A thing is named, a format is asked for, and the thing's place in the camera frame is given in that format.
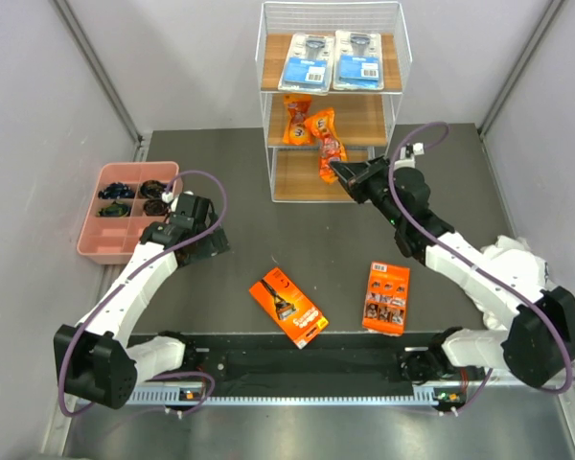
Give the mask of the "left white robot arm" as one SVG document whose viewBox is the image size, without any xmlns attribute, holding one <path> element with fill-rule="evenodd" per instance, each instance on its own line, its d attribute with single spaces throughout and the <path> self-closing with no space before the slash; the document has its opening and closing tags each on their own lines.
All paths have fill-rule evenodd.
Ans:
<svg viewBox="0 0 575 460">
<path fill-rule="evenodd" d="M 161 333 L 139 345 L 130 345 L 130 336 L 177 269 L 228 248 L 212 200 L 179 194 L 167 217 L 143 230 L 129 262 L 97 306 L 77 325 L 63 325 L 55 333 L 59 395 L 117 409 L 140 383 L 167 372 L 178 380 L 191 378 L 198 358 L 177 333 Z"/>
</svg>

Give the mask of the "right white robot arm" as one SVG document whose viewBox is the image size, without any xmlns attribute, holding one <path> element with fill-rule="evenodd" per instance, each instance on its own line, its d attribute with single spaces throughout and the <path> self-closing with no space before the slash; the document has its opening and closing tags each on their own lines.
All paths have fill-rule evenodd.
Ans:
<svg viewBox="0 0 575 460">
<path fill-rule="evenodd" d="M 510 372 L 542 389 L 575 360 L 575 296 L 549 285 L 545 263 L 511 239 L 480 251 L 429 208 L 430 189 L 415 167 L 422 146 L 399 159 L 333 160 L 340 185 L 357 203 L 371 202 L 395 229 L 400 252 L 459 286 L 480 310 L 498 321 L 493 330 L 452 327 L 423 352 L 402 361 L 411 380 L 452 378 L 473 366 Z M 410 370 L 417 362 L 419 369 Z"/>
</svg>

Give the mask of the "orange razor pouch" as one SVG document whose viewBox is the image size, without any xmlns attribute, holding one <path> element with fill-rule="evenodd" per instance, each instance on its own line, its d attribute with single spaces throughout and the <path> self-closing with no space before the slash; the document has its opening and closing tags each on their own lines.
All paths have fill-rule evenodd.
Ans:
<svg viewBox="0 0 575 460">
<path fill-rule="evenodd" d="M 332 162 L 345 162 L 348 160 L 345 147 L 336 133 L 334 120 L 334 109 L 328 107 L 309 116 L 305 121 L 306 127 L 319 142 L 319 176 L 327 184 L 333 184 L 337 180 L 337 176 L 331 167 Z"/>
<path fill-rule="evenodd" d="M 288 121 L 284 129 L 283 142 L 291 146 L 310 146 L 313 137 L 305 125 L 312 97 L 306 94 L 286 94 L 283 97 Z"/>
</svg>

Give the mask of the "orange Gillette razor box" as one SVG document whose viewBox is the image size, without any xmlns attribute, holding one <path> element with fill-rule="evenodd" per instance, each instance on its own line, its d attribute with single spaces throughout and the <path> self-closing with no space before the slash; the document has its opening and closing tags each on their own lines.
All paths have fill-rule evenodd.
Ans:
<svg viewBox="0 0 575 460">
<path fill-rule="evenodd" d="M 279 266 L 259 279 L 249 293 L 299 350 L 329 325 L 321 309 Z"/>
</svg>

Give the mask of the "blue razor blister pack two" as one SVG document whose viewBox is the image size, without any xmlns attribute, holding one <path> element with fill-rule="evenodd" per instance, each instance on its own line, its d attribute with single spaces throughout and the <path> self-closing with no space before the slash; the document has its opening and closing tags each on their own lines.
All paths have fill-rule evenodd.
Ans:
<svg viewBox="0 0 575 460">
<path fill-rule="evenodd" d="M 384 88 L 381 35 L 337 30 L 334 37 L 333 89 L 381 91 Z"/>
</svg>

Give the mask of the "blue razor blister pack one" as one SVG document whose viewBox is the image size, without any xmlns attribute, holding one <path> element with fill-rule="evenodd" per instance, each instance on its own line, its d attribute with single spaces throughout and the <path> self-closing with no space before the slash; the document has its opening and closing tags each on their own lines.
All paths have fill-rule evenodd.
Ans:
<svg viewBox="0 0 575 460">
<path fill-rule="evenodd" d="M 277 89 L 285 93 L 327 95 L 333 78 L 334 44 L 330 35 L 294 34 Z"/>
</svg>

